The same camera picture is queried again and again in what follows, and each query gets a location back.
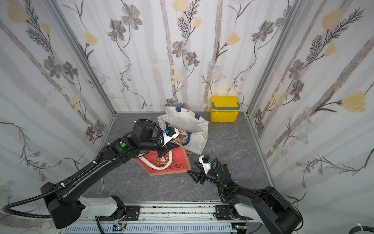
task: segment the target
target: wall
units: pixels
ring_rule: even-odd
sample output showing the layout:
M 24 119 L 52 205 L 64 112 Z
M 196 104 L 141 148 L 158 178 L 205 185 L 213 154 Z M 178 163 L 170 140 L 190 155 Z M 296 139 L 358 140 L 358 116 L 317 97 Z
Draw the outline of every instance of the wall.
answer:
M 212 95 L 246 109 L 293 4 L 57 2 L 117 111 L 208 111 Z
M 0 207 L 40 194 L 94 157 L 112 115 L 42 1 L 0 3 Z M 48 211 L 38 200 L 17 210 Z M 0 212 L 0 233 L 52 220 Z
M 374 223 L 374 2 L 307 1 L 251 124 L 303 233 Z

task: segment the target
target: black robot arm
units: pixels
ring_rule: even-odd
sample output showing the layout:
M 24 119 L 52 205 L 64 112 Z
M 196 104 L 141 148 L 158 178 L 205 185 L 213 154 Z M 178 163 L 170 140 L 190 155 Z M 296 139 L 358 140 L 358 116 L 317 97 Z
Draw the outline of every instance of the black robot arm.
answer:
M 157 151 L 158 156 L 162 157 L 169 150 L 179 147 L 168 141 L 172 139 L 172 136 L 175 136 L 175 129 L 169 127 L 167 132 L 168 134 L 164 134 L 164 131 L 153 121 L 139 119 L 135 122 L 132 132 L 103 147 L 96 158 L 78 172 L 56 184 L 50 182 L 44 184 L 40 188 L 41 195 L 8 204 L 3 207 L 3 211 L 24 217 L 52 218 L 57 228 L 64 228 L 76 221 L 83 210 L 87 210 L 79 198 L 104 175 L 138 156 L 140 151 Z M 30 214 L 11 209 L 41 198 L 44 199 L 50 215 Z M 121 218 L 124 211 L 121 200 L 116 196 L 108 199 L 116 207 L 116 209 L 107 212 L 108 216 L 112 216 L 113 220 Z
M 200 171 L 187 171 L 193 180 L 207 180 L 218 187 L 222 203 L 228 204 L 232 219 L 249 217 L 263 223 L 271 234 L 290 234 L 303 221 L 300 212 L 273 187 L 249 189 L 231 180 L 226 164 L 201 156 L 194 164 Z

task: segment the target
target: gray marble floor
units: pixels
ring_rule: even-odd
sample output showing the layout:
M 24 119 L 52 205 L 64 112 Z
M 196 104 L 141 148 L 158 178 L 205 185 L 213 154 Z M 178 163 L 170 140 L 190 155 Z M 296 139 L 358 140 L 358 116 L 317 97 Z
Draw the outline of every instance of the gray marble floor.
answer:
M 199 113 L 210 120 L 209 113 Z M 146 118 L 157 122 L 161 113 L 118 113 L 110 129 L 106 142 L 112 142 L 132 130 L 134 120 Z M 265 188 L 269 185 L 264 166 L 249 133 L 243 113 L 234 123 L 209 122 L 208 142 L 203 155 L 218 158 L 227 164 L 236 181 L 247 188 Z M 198 169 L 193 162 L 199 156 L 192 154 L 190 162 L 193 170 Z M 95 183 L 83 196 L 104 198 L 118 195 L 123 201 L 218 201 L 217 187 L 209 182 L 196 184 L 187 173 L 150 176 L 133 160 L 104 176 L 107 192 L 98 194 L 100 183 Z

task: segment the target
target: yellow box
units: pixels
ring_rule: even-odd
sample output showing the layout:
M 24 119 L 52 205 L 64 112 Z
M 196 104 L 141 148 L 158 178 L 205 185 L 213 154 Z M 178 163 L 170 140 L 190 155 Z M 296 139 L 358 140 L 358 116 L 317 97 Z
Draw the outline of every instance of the yellow box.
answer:
M 231 96 L 213 96 L 210 116 L 212 122 L 235 122 L 240 111 L 239 100 Z

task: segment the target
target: white tote bag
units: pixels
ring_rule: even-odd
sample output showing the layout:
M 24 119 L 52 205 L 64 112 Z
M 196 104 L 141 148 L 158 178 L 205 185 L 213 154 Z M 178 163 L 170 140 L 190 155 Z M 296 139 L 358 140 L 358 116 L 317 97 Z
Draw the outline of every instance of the white tote bag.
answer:
M 166 107 L 166 114 L 157 116 L 161 129 L 179 130 L 179 138 L 188 151 L 201 155 L 208 140 L 208 123 L 199 114 L 181 107 Z

